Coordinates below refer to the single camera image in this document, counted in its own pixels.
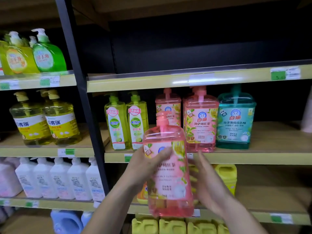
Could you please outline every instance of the green round logo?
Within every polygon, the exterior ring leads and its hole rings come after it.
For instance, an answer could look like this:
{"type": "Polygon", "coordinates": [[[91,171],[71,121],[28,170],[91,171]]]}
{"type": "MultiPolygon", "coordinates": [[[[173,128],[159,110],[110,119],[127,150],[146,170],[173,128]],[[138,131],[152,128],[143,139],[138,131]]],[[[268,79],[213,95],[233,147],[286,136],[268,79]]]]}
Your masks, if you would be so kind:
{"type": "Polygon", "coordinates": [[[140,119],[139,119],[139,118],[136,118],[136,117],[132,118],[132,120],[131,120],[131,125],[132,125],[133,127],[139,127],[139,126],[141,125],[140,119]]]}
{"type": "Polygon", "coordinates": [[[112,118],[110,120],[110,125],[111,125],[111,127],[117,128],[119,126],[119,121],[115,118],[112,118]]]}

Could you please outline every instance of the person's arm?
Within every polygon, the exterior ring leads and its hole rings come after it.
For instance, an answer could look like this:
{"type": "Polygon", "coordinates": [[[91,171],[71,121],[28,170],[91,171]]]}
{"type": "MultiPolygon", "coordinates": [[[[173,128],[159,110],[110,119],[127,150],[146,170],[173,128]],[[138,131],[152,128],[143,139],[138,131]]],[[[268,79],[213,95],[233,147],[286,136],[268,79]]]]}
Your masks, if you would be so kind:
{"type": "Polygon", "coordinates": [[[267,234],[260,223],[230,193],[208,160],[198,152],[195,157],[198,173],[194,183],[200,202],[223,218],[231,234],[267,234]]]}
{"type": "Polygon", "coordinates": [[[93,213],[82,234],[119,233],[134,196],[171,152],[172,148],[166,148],[154,158],[147,158],[143,147],[135,151],[127,169],[93,213]]]}

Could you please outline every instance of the green bottle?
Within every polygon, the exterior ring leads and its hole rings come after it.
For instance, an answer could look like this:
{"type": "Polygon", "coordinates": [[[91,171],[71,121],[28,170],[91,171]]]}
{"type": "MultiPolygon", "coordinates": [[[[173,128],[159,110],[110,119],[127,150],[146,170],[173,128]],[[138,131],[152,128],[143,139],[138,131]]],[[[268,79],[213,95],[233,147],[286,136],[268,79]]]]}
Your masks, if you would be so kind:
{"type": "Polygon", "coordinates": [[[106,95],[110,95],[110,102],[105,104],[104,109],[113,149],[131,149],[126,104],[120,102],[114,92],[106,95]]]}
{"type": "Polygon", "coordinates": [[[66,71],[66,62],[59,47],[49,41],[44,29],[33,29],[38,32],[38,43],[33,45],[34,59],[40,72],[66,71]]]}
{"type": "Polygon", "coordinates": [[[216,147],[221,149],[248,149],[256,102],[235,84],[230,93],[220,94],[216,147]]]}
{"type": "Polygon", "coordinates": [[[130,127],[132,149],[143,145],[143,134],[149,129],[146,102],[141,101],[137,91],[131,91],[131,102],[127,103],[128,123],[130,127]]]}

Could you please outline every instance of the teal pump dispenser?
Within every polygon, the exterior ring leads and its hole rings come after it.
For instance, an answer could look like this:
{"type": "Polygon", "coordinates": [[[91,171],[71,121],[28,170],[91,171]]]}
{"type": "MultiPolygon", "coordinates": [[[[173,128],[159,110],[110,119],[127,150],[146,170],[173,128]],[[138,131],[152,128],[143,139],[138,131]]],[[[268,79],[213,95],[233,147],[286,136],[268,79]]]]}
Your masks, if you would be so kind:
{"type": "Polygon", "coordinates": [[[248,149],[256,102],[235,84],[230,93],[220,94],[216,147],[222,149],[248,149]]]}
{"type": "Polygon", "coordinates": [[[33,29],[38,32],[38,43],[33,45],[34,59],[40,72],[66,71],[66,62],[59,47],[49,41],[44,29],[33,29]]]}

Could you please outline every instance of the pink dish soap bottle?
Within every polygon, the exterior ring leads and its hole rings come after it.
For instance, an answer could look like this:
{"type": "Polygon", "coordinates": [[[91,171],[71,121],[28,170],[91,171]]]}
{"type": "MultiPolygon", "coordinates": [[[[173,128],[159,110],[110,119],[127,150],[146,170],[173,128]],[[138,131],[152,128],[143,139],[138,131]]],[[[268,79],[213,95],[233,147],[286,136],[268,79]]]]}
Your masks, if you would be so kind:
{"type": "Polygon", "coordinates": [[[195,94],[185,100],[186,151],[213,152],[216,146],[216,125],[219,101],[207,95],[206,86],[199,86],[195,94]]]}
{"type": "Polygon", "coordinates": [[[166,147],[173,149],[171,156],[158,165],[158,171],[147,182],[149,210],[155,217],[191,217],[194,205],[185,135],[181,127],[169,125],[169,113],[157,113],[157,126],[148,129],[143,136],[144,153],[149,158],[166,147]]]}
{"type": "Polygon", "coordinates": [[[156,97],[156,111],[169,111],[167,118],[170,126],[181,126],[181,98],[171,92],[171,88],[164,88],[163,94],[156,97]]]}

